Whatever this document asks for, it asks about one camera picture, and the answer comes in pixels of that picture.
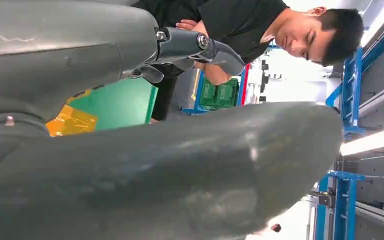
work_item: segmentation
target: robotic hand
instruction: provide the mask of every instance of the robotic hand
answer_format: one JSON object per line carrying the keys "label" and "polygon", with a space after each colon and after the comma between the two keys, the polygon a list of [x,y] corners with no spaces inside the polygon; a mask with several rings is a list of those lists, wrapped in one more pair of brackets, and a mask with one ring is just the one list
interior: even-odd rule
{"label": "robotic hand", "polygon": [[1,0],[0,240],[231,240],[304,196],[342,140],[338,114],[313,102],[49,137],[74,94],[193,61],[244,67],[229,47],[128,5]]}
{"label": "robotic hand", "polygon": [[[241,57],[228,45],[214,41],[202,33],[164,27],[156,32],[158,55],[154,64],[171,63],[182,70],[194,67],[195,61],[218,65],[224,72],[236,76],[244,70]],[[143,77],[158,83],[163,74],[152,66],[143,66],[133,72],[131,78]]]}

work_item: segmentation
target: metal bolt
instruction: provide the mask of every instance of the metal bolt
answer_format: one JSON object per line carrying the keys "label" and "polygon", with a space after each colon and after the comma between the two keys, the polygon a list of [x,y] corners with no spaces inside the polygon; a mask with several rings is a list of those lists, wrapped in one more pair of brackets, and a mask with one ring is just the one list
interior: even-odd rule
{"label": "metal bolt", "polygon": [[198,46],[200,49],[205,50],[208,48],[208,45],[210,44],[210,40],[208,39],[207,36],[204,34],[200,33],[197,38],[198,41]]}
{"label": "metal bolt", "polygon": [[157,31],[156,32],[156,39],[158,41],[166,41],[167,40],[167,34],[163,31]]}

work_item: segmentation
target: fluorescent light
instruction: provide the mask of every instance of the fluorescent light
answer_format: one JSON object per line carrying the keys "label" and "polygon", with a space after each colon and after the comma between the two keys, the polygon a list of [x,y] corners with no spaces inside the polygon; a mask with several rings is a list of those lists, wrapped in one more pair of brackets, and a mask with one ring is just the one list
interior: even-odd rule
{"label": "fluorescent light", "polygon": [[370,25],[369,30],[363,34],[363,37],[361,38],[362,47],[366,46],[370,39],[373,38],[375,33],[379,30],[379,28],[381,28],[382,24],[384,24],[384,7],[380,11],[379,15],[377,15],[373,23]]}
{"label": "fluorescent light", "polygon": [[380,148],[384,148],[384,131],[342,144],[340,153],[347,156]]}

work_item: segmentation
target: blue shelving rack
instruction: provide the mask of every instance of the blue shelving rack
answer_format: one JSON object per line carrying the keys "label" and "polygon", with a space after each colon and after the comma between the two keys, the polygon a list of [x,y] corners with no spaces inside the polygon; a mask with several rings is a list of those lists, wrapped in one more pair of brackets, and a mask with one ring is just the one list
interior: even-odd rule
{"label": "blue shelving rack", "polygon": [[[351,133],[364,133],[365,130],[358,125],[360,95],[362,74],[367,71],[373,62],[384,53],[384,36],[377,40],[371,49],[360,48],[355,56],[345,61],[344,76],[341,84],[326,99],[326,104],[334,106],[335,100],[340,98],[339,107],[341,110],[341,118],[344,125],[345,137]],[[332,172],[328,173],[320,182],[318,190],[326,192],[329,185],[329,177]],[[336,190],[336,208],[334,222],[334,240],[353,240],[355,224],[355,189],[357,180],[362,180],[361,175],[337,175],[338,179]],[[317,206],[315,240],[325,240],[325,222],[327,207],[323,205]]]}
{"label": "blue shelving rack", "polygon": [[340,85],[326,99],[326,104],[334,106],[340,97],[339,109],[344,133],[364,133],[359,127],[360,89],[362,84],[363,48],[360,47],[353,58],[345,61],[344,75]]}

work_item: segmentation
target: man's ear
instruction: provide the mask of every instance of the man's ear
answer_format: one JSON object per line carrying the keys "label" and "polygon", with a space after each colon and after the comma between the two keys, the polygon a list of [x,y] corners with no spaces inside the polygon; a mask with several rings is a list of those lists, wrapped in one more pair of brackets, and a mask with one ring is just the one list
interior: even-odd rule
{"label": "man's ear", "polygon": [[319,7],[315,7],[315,8],[313,8],[313,9],[309,10],[307,13],[308,13],[308,15],[310,15],[310,16],[318,17],[318,16],[320,16],[320,15],[326,13],[327,10],[328,10],[328,9],[327,9],[326,7],[324,7],[324,6],[319,6]]}

